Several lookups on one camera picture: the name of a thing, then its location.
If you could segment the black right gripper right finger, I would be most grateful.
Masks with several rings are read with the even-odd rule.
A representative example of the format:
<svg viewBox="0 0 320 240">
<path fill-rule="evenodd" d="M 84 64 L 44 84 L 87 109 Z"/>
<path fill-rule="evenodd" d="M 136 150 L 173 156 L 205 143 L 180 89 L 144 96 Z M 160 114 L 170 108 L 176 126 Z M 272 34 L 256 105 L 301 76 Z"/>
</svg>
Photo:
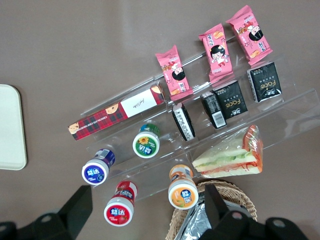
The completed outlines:
<svg viewBox="0 0 320 240">
<path fill-rule="evenodd" d="M 211 225 L 204 232 L 206 240 L 264 240 L 264 225 L 239 210 L 229 210 L 214 185 L 204 191 L 205 212 Z"/>
</svg>

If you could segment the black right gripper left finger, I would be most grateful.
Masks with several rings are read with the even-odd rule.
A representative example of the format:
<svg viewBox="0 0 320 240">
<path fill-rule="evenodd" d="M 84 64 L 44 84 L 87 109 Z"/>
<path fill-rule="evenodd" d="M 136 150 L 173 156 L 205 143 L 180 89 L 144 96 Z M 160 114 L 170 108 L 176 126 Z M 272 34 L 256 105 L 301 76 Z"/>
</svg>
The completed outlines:
<svg viewBox="0 0 320 240">
<path fill-rule="evenodd" d="M 56 213 L 41 215 L 17 231 L 18 240 L 74 240 L 93 211 L 92 189 L 82 185 Z"/>
</svg>

